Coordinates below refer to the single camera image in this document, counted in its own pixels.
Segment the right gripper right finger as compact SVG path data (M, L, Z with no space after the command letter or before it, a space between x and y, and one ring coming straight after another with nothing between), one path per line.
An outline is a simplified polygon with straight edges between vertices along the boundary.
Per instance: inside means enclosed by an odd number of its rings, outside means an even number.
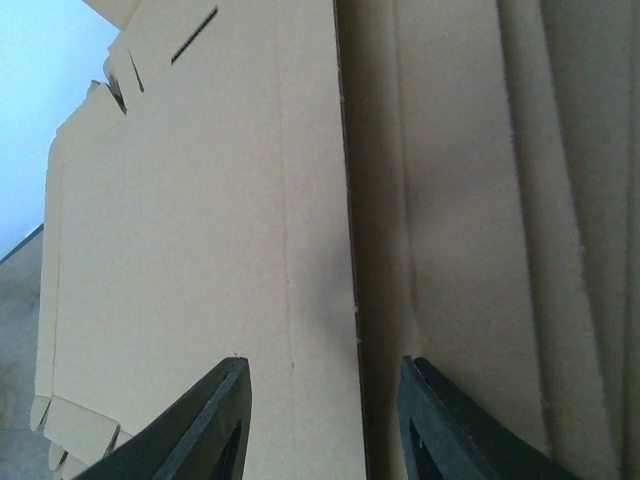
M401 360L399 428L412 480L576 477L504 427L422 357Z

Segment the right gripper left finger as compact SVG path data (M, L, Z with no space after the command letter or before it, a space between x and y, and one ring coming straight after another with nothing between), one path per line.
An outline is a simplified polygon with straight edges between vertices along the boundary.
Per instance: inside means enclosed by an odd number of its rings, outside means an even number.
M241 479L249 429L249 362L228 357L143 431L79 477Z

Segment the cardboard box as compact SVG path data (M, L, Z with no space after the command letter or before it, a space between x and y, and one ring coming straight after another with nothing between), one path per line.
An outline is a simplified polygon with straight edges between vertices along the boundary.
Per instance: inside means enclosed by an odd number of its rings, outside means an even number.
M33 422L74 477L226 357L248 479L362 479L330 1L97 1L119 34L49 154Z

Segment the stack of flat cardboard sheets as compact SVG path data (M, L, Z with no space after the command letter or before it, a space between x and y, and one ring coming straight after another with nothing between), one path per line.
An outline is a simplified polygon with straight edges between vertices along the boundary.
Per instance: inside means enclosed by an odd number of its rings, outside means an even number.
M404 470L406 354L580 476L637 478L638 3L330 2L364 478Z

